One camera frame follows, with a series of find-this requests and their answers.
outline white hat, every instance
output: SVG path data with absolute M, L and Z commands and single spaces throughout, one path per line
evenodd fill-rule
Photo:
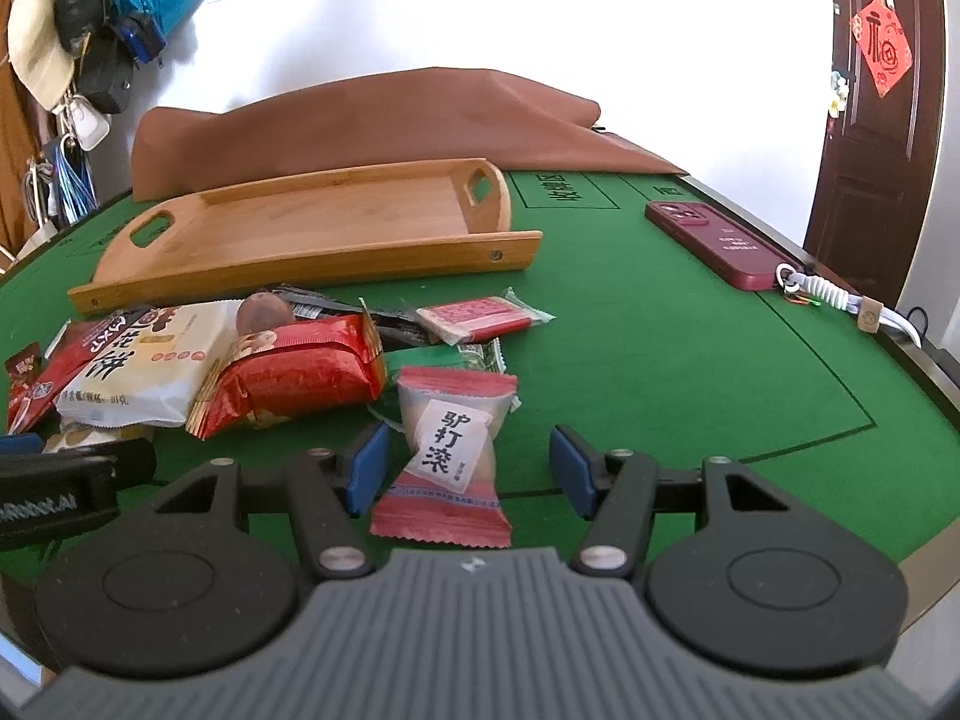
M 48 111 L 73 79 L 73 57 L 61 46 L 54 0 L 14 0 L 7 24 L 10 63 L 18 79 Z

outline red snack package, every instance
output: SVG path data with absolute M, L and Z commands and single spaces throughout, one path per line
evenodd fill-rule
M 200 388 L 187 432 L 208 439 L 239 422 L 269 427 L 334 406 L 371 403 L 387 378 L 381 352 L 366 312 L 243 336 Z
M 517 393 L 517 377 L 405 367 L 397 389 L 414 457 L 373 507 L 370 532 L 509 547 L 510 523 L 493 486 L 493 439 Z
M 477 298 L 416 309 L 416 319 L 453 346 L 481 343 L 555 319 L 528 306 L 512 288 L 502 298 Z
M 37 381 L 27 394 L 19 396 L 15 413 L 11 402 L 7 413 L 7 432 L 11 435 L 25 433 L 40 422 L 53 408 L 61 389 L 73 381 L 80 369 L 150 310 L 148 306 L 140 306 L 114 312 L 94 324 L 78 340 L 58 343 L 46 370 L 37 376 Z
M 16 422 L 23 401 L 40 376 L 40 344 L 34 341 L 3 363 L 10 377 L 10 399 L 7 401 L 7 430 Z

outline diamond-shaped red paper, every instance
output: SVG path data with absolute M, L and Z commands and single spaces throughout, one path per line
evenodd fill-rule
M 850 30 L 884 97 L 913 67 L 904 28 L 886 0 L 874 0 L 850 20 Z

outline pink snack wrapper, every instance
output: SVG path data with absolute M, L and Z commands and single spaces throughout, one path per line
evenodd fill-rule
M 414 456 L 373 507 L 370 532 L 469 547 L 509 547 L 510 523 L 494 488 L 493 439 L 517 393 L 517 377 L 405 367 L 397 389 Z

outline brown egg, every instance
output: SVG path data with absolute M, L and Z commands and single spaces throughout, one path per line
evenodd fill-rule
M 293 309 L 271 293 L 254 293 L 237 310 L 237 333 L 247 336 L 296 322 Z

